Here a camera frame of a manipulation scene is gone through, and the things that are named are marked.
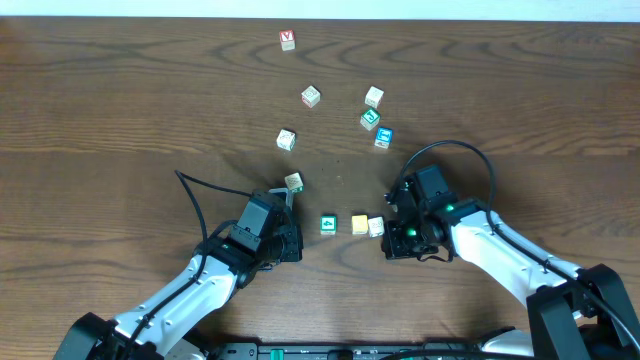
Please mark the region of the wooden block teal side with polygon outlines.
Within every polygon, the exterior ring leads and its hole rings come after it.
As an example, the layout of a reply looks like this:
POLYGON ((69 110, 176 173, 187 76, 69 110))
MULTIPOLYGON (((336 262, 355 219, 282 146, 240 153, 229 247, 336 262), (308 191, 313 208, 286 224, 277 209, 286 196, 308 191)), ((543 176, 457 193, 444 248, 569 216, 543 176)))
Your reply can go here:
POLYGON ((384 218, 382 216, 369 218, 368 230, 371 238, 383 236, 385 233, 384 218))

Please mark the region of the yellow wooden block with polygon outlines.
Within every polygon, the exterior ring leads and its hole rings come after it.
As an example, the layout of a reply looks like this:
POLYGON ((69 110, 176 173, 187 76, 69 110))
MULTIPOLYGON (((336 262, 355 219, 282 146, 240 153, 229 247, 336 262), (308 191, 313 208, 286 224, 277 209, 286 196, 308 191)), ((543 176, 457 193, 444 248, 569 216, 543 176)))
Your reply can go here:
POLYGON ((367 234, 369 230, 367 215, 353 215, 351 217, 351 228, 353 235, 367 234))

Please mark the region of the green number 4 block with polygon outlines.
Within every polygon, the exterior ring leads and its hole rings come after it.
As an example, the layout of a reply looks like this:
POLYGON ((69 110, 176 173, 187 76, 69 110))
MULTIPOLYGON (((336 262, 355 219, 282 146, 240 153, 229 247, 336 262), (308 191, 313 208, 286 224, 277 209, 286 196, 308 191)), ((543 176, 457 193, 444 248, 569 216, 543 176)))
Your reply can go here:
POLYGON ((335 215, 321 216, 320 233, 322 235, 335 235, 337 233, 337 217, 335 215))

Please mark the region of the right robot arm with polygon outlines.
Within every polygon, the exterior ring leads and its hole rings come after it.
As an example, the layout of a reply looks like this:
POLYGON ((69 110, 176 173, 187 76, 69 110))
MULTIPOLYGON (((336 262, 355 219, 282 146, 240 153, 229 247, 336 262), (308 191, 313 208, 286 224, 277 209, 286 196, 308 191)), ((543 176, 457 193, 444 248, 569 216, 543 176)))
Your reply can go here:
POLYGON ((538 247, 476 198, 461 200, 436 175, 411 175, 385 199, 397 214, 384 225, 389 260, 456 258, 477 266, 526 309, 529 329, 509 328, 472 345, 426 353, 467 359, 636 359, 639 319, 621 277, 583 268, 538 247))

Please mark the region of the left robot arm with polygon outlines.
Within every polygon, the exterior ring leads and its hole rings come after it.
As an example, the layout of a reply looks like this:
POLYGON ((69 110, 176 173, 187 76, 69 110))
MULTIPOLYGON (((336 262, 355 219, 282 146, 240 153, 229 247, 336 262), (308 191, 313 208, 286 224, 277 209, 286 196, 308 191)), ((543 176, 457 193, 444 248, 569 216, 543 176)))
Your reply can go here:
POLYGON ((226 221, 195 250, 189 265, 136 308, 105 320, 78 319, 56 359, 162 359, 209 313, 222 308, 257 273, 302 259, 302 234, 292 210, 226 221))

